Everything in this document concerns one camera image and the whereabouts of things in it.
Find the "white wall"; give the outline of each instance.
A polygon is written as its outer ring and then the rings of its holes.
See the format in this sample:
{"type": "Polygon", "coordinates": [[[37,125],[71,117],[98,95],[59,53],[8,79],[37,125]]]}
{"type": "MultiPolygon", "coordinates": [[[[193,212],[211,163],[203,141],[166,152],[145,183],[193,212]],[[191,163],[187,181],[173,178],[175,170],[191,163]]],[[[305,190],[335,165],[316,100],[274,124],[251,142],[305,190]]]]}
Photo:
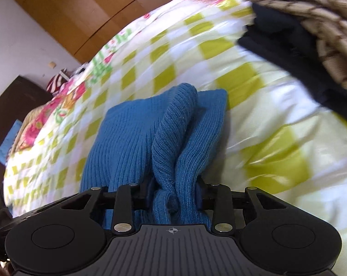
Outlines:
{"type": "Polygon", "coordinates": [[[14,0],[0,0],[0,96],[18,75],[45,88],[62,68],[78,65],[14,0]]]}

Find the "brown patterned fabric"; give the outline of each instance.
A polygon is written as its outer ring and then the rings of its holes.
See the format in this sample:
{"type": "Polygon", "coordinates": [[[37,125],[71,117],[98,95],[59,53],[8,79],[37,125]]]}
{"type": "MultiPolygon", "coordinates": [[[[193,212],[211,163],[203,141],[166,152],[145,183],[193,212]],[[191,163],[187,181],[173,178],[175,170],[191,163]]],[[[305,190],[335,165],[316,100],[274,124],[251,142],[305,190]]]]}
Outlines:
{"type": "Polygon", "coordinates": [[[347,89],[347,0],[250,0],[300,16],[317,36],[317,51],[331,77],[347,89]]]}

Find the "pillow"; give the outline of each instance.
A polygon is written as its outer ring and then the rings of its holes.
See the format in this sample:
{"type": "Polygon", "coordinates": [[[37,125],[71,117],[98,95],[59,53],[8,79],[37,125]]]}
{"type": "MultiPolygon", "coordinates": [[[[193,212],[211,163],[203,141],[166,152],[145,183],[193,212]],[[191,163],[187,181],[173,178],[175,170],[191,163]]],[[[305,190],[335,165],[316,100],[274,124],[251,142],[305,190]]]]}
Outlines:
{"type": "Polygon", "coordinates": [[[6,165],[8,152],[14,143],[17,133],[20,131],[21,125],[22,122],[16,120],[0,146],[0,163],[3,165],[6,165]]]}
{"type": "Polygon", "coordinates": [[[70,80],[71,72],[67,71],[67,69],[63,68],[60,70],[58,74],[52,77],[47,85],[47,91],[52,93],[53,96],[56,96],[60,91],[60,88],[63,83],[66,83],[70,80]]]}

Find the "bedspread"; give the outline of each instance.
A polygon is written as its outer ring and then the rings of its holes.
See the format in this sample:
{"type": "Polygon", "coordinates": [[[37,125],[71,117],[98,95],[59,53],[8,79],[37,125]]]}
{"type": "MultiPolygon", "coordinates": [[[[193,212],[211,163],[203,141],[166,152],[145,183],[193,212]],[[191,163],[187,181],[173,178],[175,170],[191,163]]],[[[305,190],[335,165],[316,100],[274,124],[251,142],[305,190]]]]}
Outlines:
{"type": "Polygon", "coordinates": [[[252,20],[244,0],[173,0],[119,32],[69,86],[34,145],[10,157],[4,195],[14,215],[79,191],[111,107],[182,82],[223,88],[225,129],[205,181],[259,187],[333,224],[343,240],[334,271],[347,276],[347,122],[236,44],[252,20]]]}

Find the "green and white checkered fabric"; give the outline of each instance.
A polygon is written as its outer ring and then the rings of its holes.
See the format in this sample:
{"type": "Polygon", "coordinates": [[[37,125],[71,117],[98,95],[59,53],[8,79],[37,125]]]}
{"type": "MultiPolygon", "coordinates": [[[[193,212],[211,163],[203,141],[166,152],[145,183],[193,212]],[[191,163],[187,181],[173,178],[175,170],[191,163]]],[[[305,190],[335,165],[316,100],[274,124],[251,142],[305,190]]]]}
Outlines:
{"type": "MultiPolygon", "coordinates": [[[[187,11],[188,3],[197,2],[175,0],[172,7],[187,11]]],[[[6,203],[16,216],[77,193],[111,107],[182,82],[198,90],[224,88],[226,126],[205,180],[232,190],[260,187],[332,223],[345,234],[343,263],[335,269],[347,275],[347,123],[314,102],[287,72],[236,45],[253,19],[248,2],[200,8],[166,27],[172,20],[166,5],[110,63],[103,62],[108,44],[97,54],[78,82],[86,80],[87,90],[64,120],[48,121],[31,149],[10,158],[6,203]],[[154,36],[147,36],[149,30],[154,36]]]]}

